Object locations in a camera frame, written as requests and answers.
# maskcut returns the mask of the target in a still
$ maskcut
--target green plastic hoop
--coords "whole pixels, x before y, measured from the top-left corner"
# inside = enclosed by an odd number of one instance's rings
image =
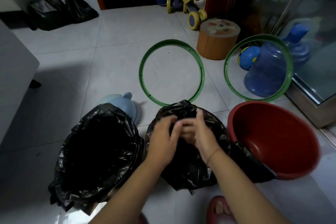
[[[161,42],[158,42],[157,44],[154,44],[151,48],[149,48],[149,50],[145,53],[144,57],[141,60],[140,63],[140,67],[139,67],[139,81],[140,81],[140,85],[142,90],[144,91],[144,93],[146,94],[146,96],[152,100],[154,103],[160,105],[160,106],[166,106],[166,105],[170,105],[170,104],[166,104],[163,103],[159,100],[157,100],[156,98],[154,98],[149,91],[147,90],[146,86],[145,86],[145,82],[144,82],[144,78],[143,78],[143,73],[144,73],[144,67],[145,67],[145,63],[148,59],[148,57],[157,49],[164,47],[164,46],[178,46],[181,47],[183,49],[185,49],[187,52],[189,52],[196,60],[198,67],[199,67],[199,72],[200,72],[200,79],[199,79],[199,86],[198,89],[196,91],[196,93],[191,97],[191,99],[189,99],[189,102],[193,102],[198,95],[201,93],[203,86],[204,86],[204,80],[205,80],[205,72],[204,72],[204,67],[203,67],[203,63],[202,60],[200,59],[200,57],[198,56],[197,52],[189,45],[186,44],[185,42],[182,42],[180,40],[176,40],[176,39],[167,39],[167,40],[163,40]]]
[[[273,44],[275,44],[280,51],[283,53],[283,56],[285,57],[286,60],[286,64],[287,64],[287,71],[286,71],[286,77],[285,80],[282,84],[282,86],[280,87],[280,89],[272,96],[268,97],[268,98],[263,98],[263,99],[252,99],[252,98],[248,98],[242,94],[240,94],[237,90],[235,90],[235,88],[233,88],[233,86],[230,83],[229,77],[228,77],[228,63],[229,60],[231,58],[231,56],[233,55],[233,53],[235,53],[237,51],[238,48],[240,48],[242,45],[247,44],[249,42],[253,42],[253,41],[270,41]],[[250,36],[246,39],[244,39],[243,41],[239,42],[235,47],[233,47],[233,49],[229,52],[229,54],[227,55],[226,59],[225,59],[225,63],[224,63],[224,77],[225,77],[225,81],[227,83],[227,85],[229,86],[229,88],[239,97],[241,97],[242,99],[245,99],[246,101],[265,101],[265,102],[271,102],[275,99],[277,99],[278,97],[280,97],[281,95],[283,95],[286,90],[288,89],[291,81],[292,81],[292,77],[293,77],[293,60],[292,60],[292,55],[288,49],[288,47],[277,37],[273,36],[273,35],[267,35],[267,34],[260,34],[260,35],[254,35],[254,36]]]

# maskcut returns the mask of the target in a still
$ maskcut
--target yellow wheel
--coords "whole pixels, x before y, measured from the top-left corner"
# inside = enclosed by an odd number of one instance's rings
[[[200,24],[198,13],[190,12],[188,15],[188,26],[191,30],[196,30]]]
[[[183,3],[183,12],[186,14],[188,13],[188,7],[186,3]]]
[[[167,12],[171,13],[171,6],[170,6],[170,0],[167,0]]]
[[[203,9],[198,10],[197,13],[198,13],[201,21],[204,21],[208,18],[207,12],[204,11]]]

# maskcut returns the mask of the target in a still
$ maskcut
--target trash bag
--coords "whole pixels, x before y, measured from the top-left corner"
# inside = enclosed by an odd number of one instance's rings
[[[110,103],[93,108],[71,130],[48,187],[50,202],[88,213],[140,165],[144,140],[132,119]]]
[[[196,109],[199,108],[187,100],[162,107],[155,119],[148,126],[145,144],[146,150],[150,143],[155,124],[165,116],[176,115],[178,120],[196,117]],[[273,173],[259,162],[242,144],[234,144],[230,141],[223,123],[212,113],[204,110],[204,121],[214,133],[220,147],[228,154],[246,173],[253,182],[264,182],[274,179]],[[217,183],[216,177],[209,167],[203,162],[199,151],[188,144],[183,138],[179,138],[176,152],[172,162],[164,169],[161,177],[175,190],[199,189],[209,187]]]
[[[50,31],[72,23],[68,8],[61,0],[33,0],[28,11],[41,30]]]
[[[84,0],[65,0],[74,23],[81,23],[97,18],[99,14]]]

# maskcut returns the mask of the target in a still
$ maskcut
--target red trash can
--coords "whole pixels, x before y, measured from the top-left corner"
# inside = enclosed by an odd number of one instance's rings
[[[312,172],[321,150],[311,127],[274,104],[248,101],[234,107],[227,121],[230,140],[241,142],[278,179],[292,180]]]

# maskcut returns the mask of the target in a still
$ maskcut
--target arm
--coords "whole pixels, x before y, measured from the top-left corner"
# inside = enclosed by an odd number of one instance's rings
[[[150,138],[148,155],[127,182],[111,198],[90,224],[137,223],[149,193],[163,169],[174,157],[182,123],[176,116],[162,118]],[[169,128],[175,123],[171,136]]]
[[[198,148],[203,161],[216,175],[220,189],[239,224],[289,224],[220,148],[211,129],[205,125],[202,110],[197,110],[196,119],[184,119],[182,123],[185,127],[181,136]]]

